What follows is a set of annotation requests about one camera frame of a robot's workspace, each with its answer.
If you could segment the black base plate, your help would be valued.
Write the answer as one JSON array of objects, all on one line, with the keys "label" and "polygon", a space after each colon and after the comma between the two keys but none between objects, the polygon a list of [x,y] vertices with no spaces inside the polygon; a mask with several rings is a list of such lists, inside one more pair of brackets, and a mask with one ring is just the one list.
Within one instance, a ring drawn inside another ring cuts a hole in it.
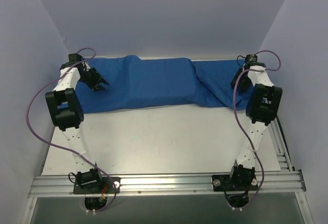
[{"label": "black base plate", "polygon": [[87,183],[78,185],[75,183],[73,194],[88,195],[88,194],[114,194],[120,191],[120,177],[112,177],[112,181],[103,176],[102,180],[92,180]]},{"label": "black base plate", "polygon": [[244,192],[246,190],[256,191],[258,189],[258,184],[234,182],[228,174],[212,175],[211,180],[214,192]]}]

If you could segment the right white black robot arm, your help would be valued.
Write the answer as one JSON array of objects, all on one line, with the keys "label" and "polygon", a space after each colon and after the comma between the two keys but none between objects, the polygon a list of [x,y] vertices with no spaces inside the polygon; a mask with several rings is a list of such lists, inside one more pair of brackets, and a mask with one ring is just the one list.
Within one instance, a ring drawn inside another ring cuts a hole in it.
[{"label": "right white black robot arm", "polygon": [[245,110],[250,119],[248,128],[241,129],[246,139],[237,156],[228,185],[235,190],[250,186],[255,181],[256,152],[269,124],[276,118],[282,97],[282,88],[274,85],[264,64],[244,64],[234,78],[233,104],[236,104],[237,90],[245,90],[250,84],[253,91]]}]

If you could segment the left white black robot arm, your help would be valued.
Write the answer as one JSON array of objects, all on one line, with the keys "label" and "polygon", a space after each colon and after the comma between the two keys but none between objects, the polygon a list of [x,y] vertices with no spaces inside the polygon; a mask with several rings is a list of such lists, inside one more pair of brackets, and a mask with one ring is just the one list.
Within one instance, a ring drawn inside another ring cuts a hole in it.
[{"label": "left white black robot arm", "polygon": [[75,92],[78,82],[86,84],[93,91],[104,90],[101,83],[109,84],[95,68],[86,63],[75,67],[66,64],[62,65],[60,78],[55,88],[45,94],[45,99],[53,124],[61,130],[73,154],[77,170],[74,174],[75,185],[97,193],[105,183],[89,153],[81,128],[84,112]]}]

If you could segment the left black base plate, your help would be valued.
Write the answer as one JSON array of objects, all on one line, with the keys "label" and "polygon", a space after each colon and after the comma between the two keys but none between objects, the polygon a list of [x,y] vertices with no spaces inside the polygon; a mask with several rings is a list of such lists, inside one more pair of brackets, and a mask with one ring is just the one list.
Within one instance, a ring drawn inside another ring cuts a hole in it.
[{"label": "left black base plate", "polygon": [[92,180],[87,183],[78,185],[75,183],[73,194],[88,195],[88,194],[114,194],[120,191],[120,177],[112,177],[112,181],[103,176],[102,180]]}]

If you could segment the blue surgical wrap cloth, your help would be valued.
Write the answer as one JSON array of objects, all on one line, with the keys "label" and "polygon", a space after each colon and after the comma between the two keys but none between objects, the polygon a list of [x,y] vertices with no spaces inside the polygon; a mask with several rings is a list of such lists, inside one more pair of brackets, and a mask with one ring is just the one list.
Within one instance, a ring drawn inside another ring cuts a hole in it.
[{"label": "blue surgical wrap cloth", "polygon": [[90,61],[109,83],[94,92],[84,83],[75,89],[84,113],[153,106],[196,104],[201,107],[246,108],[253,87],[233,97],[234,60],[192,61],[188,58],[142,60],[136,55]]}]

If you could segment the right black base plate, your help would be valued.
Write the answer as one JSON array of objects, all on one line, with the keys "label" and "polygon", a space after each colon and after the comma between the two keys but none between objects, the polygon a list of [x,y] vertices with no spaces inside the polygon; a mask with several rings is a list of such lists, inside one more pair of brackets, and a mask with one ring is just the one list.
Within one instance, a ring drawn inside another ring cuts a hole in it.
[{"label": "right black base plate", "polygon": [[244,192],[246,190],[256,191],[258,189],[258,184],[234,182],[228,174],[212,175],[211,180],[214,192]]}]

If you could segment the aluminium front rail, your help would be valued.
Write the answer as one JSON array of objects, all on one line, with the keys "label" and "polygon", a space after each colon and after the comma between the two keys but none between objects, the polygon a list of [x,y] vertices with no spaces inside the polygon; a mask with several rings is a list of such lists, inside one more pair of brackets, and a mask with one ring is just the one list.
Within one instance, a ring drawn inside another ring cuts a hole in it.
[{"label": "aluminium front rail", "polygon": [[[120,175],[119,197],[167,195],[218,195],[213,191],[211,173]],[[306,191],[300,171],[268,172],[259,193],[294,193]],[[29,197],[78,197],[67,177],[38,176],[30,188]]]}]

